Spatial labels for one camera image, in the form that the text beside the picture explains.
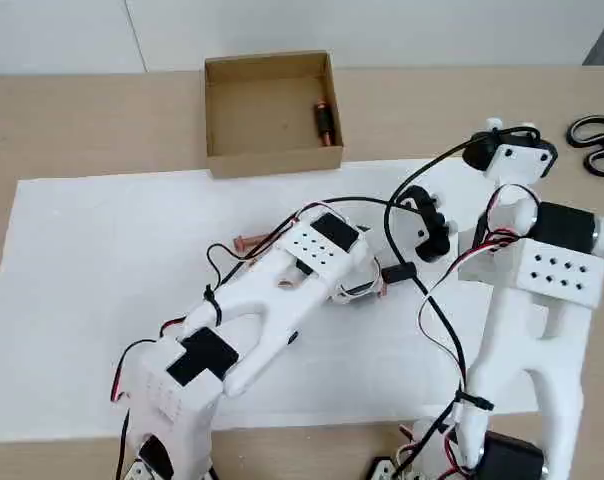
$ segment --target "table surface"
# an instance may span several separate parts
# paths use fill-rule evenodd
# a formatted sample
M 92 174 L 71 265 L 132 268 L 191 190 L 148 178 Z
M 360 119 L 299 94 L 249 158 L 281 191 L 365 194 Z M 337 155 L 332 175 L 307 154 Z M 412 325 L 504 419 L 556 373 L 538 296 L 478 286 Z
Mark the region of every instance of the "table surface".
M 543 198 L 604 215 L 604 179 L 564 142 L 568 123 L 604 114 L 604 67 L 349 69 L 335 72 L 346 160 L 424 158 L 484 126 L 533 121 L 560 158 Z M 0 77 L 0 260 L 16 181 L 204 167 L 200 72 Z M 604 298 L 583 374 L 586 397 L 574 479 L 604 478 Z M 496 418 L 534 439 L 538 415 Z M 222 479 L 357 479 L 400 442 L 393 425 L 214 434 Z M 111 478 L 116 439 L 0 444 L 0 479 Z

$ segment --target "scissors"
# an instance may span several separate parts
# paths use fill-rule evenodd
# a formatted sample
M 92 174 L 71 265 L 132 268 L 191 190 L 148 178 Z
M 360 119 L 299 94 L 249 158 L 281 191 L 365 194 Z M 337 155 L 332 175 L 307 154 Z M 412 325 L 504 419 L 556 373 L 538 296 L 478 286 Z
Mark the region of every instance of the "scissors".
M 604 169 L 598 166 L 599 161 L 604 158 L 604 132 L 587 137 L 578 136 L 578 130 L 586 125 L 604 126 L 604 115 L 589 115 L 573 122 L 566 132 L 566 141 L 569 145 L 576 148 L 586 148 L 595 145 L 602 147 L 584 157 L 584 168 L 593 175 L 604 177 Z

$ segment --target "white sheet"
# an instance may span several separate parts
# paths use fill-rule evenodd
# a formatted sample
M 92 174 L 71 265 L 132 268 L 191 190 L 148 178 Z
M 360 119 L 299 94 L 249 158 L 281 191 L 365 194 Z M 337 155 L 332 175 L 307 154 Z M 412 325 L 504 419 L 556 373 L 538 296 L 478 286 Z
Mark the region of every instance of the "white sheet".
M 113 368 L 133 340 L 199 302 L 213 272 L 204 251 L 269 231 L 305 203 L 346 194 L 388 198 L 422 162 L 349 163 L 338 171 L 212 180 L 206 171 L 19 182 L 0 268 L 0 441 L 116 436 Z M 461 229 L 491 185 L 458 160 L 421 182 Z M 340 208 L 380 225 L 382 207 Z M 223 271 L 231 262 L 216 255 Z M 445 268 L 419 263 L 431 284 Z M 489 289 L 451 280 L 438 295 L 471 361 Z M 327 304 L 244 396 L 225 400 L 217 428 L 407 419 L 435 414 L 456 386 L 450 360 L 415 325 L 411 284 L 382 300 Z M 433 332 L 441 328 L 428 318 Z M 135 351 L 125 364 L 126 387 Z M 500 411 L 536 408 L 518 378 Z

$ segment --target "cardboard box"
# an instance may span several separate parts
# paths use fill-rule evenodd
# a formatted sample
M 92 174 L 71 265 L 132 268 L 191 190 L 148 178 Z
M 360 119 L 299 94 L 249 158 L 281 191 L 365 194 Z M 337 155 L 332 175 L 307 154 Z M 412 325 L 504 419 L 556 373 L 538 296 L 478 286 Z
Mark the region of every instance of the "cardboard box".
M 340 166 L 344 144 L 326 52 L 207 59 L 204 69 L 207 164 L 214 177 Z M 320 100 L 333 113 L 329 147 L 315 124 Z

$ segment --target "copper bolt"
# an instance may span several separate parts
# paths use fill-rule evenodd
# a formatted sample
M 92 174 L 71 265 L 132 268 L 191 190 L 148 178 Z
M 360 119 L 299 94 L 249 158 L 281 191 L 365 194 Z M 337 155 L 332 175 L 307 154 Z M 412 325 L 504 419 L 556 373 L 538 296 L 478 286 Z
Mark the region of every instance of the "copper bolt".
M 253 237 L 243 237 L 242 235 L 238 235 L 233 239 L 233 247 L 237 253 L 244 253 L 249 248 L 255 247 L 266 237 L 267 235 L 255 235 Z

